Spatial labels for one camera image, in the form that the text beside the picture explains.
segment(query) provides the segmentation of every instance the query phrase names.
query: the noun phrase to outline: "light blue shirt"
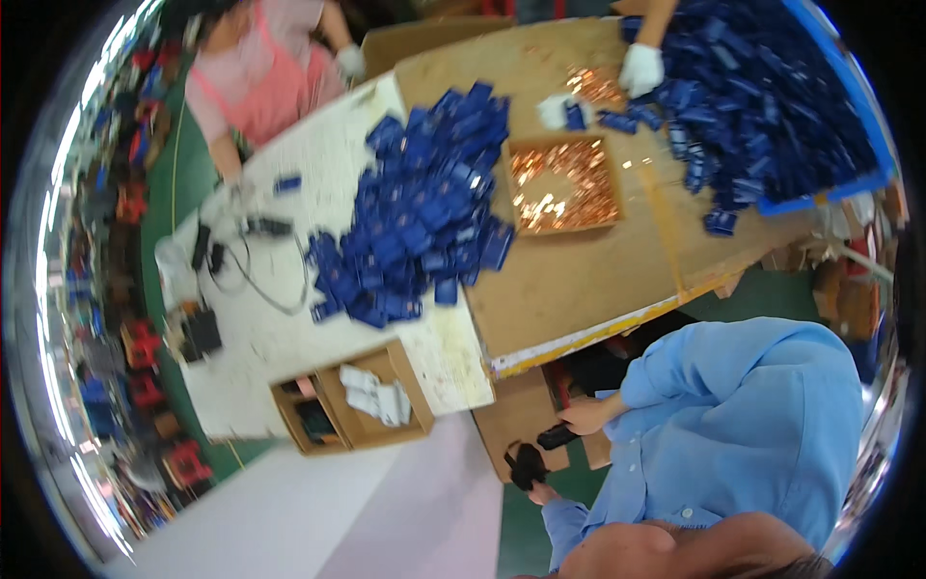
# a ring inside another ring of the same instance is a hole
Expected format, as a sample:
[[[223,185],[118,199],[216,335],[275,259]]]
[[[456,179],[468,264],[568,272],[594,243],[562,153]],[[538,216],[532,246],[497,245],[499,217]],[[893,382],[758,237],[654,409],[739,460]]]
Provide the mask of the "light blue shirt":
[[[620,392],[631,410],[604,428],[611,470],[592,510],[566,499],[542,510],[551,572],[610,522],[709,526],[760,510],[823,547],[862,430],[856,367],[830,330],[775,318],[691,324],[634,360]]]

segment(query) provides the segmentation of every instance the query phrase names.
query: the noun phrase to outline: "white table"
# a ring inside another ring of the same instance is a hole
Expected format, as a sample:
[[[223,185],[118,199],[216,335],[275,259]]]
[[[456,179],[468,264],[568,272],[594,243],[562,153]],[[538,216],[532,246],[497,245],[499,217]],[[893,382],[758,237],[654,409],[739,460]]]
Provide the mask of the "white table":
[[[246,179],[257,189],[257,212],[292,219],[306,245],[307,236],[318,228],[335,235],[346,231],[357,176],[372,160],[364,139],[387,111],[405,117],[391,72],[320,109],[262,149],[244,168]],[[302,174],[301,192],[273,197],[277,177],[295,172]],[[219,189],[200,214],[213,228],[213,239],[227,243],[244,265],[244,244],[234,233],[227,199],[227,191]],[[174,234],[191,255],[198,219],[197,214],[189,216]],[[294,305],[303,287],[302,256],[295,242],[255,240],[249,245],[255,282],[281,304]],[[217,288],[206,268],[199,277],[206,302],[216,311],[223,348],[207,360],[181,365],[196,414],[210,439],[288,436],[269,392],[271,384],[396,337],[402,340],[434,414],[494,401],[463,292],[454,308],[434,306],[433,295],[428,294],[418,321],[391,324],[382,331],[345,314],[316,324],[311,305],[322,295],[314,287],[302,311],[287,316],[250,287],[235,294],[244,280],[230,259],[226,264],[219,282],[230,290],[228,294]],[[315,277],[316,272],[310,271],[310,285]]]

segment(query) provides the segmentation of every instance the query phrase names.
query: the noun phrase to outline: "green floor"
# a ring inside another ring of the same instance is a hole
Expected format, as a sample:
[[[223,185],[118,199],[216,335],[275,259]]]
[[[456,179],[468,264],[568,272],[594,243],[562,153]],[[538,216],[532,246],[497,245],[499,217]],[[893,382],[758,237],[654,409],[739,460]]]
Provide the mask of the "green floor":
[[[195,121],[189,111],[184,112],[182,118],[180,116],[182,87],[183,77],[170,91],[167,99],[174,117],[174,130],[164,152],[149,173],[150,209],[142,224],[145,299],[150,316],[158,327],[162,323],[164,307],[154,260],[155,243],[169,235],[176,223],[182,221],[212,192],[216,182],[216,172]],[[171,184],[175,169],[174,193]],[[819,320],[810,294],[808,272],[789,275],[763,271],[758,267],[746,272],[732,297],[721,300],[711,293],[682,307],[682,311],[706,321],[737,321],[756,316]],[[174,412],[184,428],[203,446],[217,482],[238,471],[241,464],[246,465],[260,453],[280,443],[271,439],[210,445],[199,427],[180,369],[167,355],[161,357],[161,373]],[[571,466],[565,471],[552,473],[549,483],[564,497],[591,505],[607,469],[590,471],[579,441],[569,445],[569,463]],[[506,485],[498,576],[511,577],[521,573],[543,576],[549,559],[550,543],[544,531],[540,508],[515,486]]]
[[[206,142],[199,132],[189,110],[183,109],[185,72],[170,89],[167,106],[170,109],[173,130],[164,151],[155,166],[148,172],[150,188],[149,209],[142,222],[142,275],[144,299],[149,317],[160,330],[163,326],[164,301],[155,263],[155,243],[170,235],[176,225],[193,212],[216,184],[216,171],[209,158]],[[176,192],[174,183],[174,155],[176,152]],[[210,445],[199,427],[193,404],[183,384],[180,368],[162,348],[159,352],[161,383],[178,420],[204,449],[212,467],[214,482],[220,482],[241,469],[268,448],[279,444],[276,439],[235,441],[232,444]]]

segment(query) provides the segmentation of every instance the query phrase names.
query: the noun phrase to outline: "blue plastic crate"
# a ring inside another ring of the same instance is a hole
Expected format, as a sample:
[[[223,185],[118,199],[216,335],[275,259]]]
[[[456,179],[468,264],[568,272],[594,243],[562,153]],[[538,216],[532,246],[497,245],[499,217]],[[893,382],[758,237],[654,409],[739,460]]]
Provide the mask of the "blue plastic crate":
[[[891,157],[891,151],[888,148],[887,141],[884,139],[881,125],[878,123],[875,113],[871,109],[871,103],[865,95],[865,89],[859,83],[859,79],[852,71],[852,67],[846,62],[846,56],[836,47],[832,33],[824,28],[820,17],[812,12],[820,11],[820,9],[805,2],[805,0],[782,0],[782,4],[807,29],[830,63],[830,66],[835,70],[836,76],[842,81],[845,91],[849,95],[849,101],[858,113],[862,126],[865,127],[865,132],[868,133],[871,148],[874,149],[875,157],[878,159],[878,169],[850,183],[833,187],[826,194],[827,201],[836,201],[886,186],[895,174],[894,159]],[[758,200],[756,207],[761,215],[779,215],[813,208],[816,205],[816,197],[800,197],[777,204],[762,197]]]

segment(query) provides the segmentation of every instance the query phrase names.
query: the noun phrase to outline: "blue component pile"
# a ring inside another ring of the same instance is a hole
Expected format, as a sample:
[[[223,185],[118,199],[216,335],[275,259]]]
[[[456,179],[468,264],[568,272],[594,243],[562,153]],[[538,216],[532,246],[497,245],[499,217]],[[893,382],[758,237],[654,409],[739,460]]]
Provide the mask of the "blue component pile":
[[[626,42],[640,23],[623,19]],[[663,57],[666,81],[632,104],[662,106],[685,186],[714,188],[712,233],[732,234],[731,216],[762,196],[815,195],[876,169],[845,88],[780,0],[682,0]]]
[[[350,231],[340,243],[326,232],[309,238],[306,260],[325,295],[315,322],[341,311],[380,329],[414,320],[432,283],[434,302],[450,306],[460,283],[502,269],[514,227],[489,205],[510,99],[492,90],[450,89],[431,109],[412,108],[406,127],[387,115],[369,133],[377,160],[360,175]]]

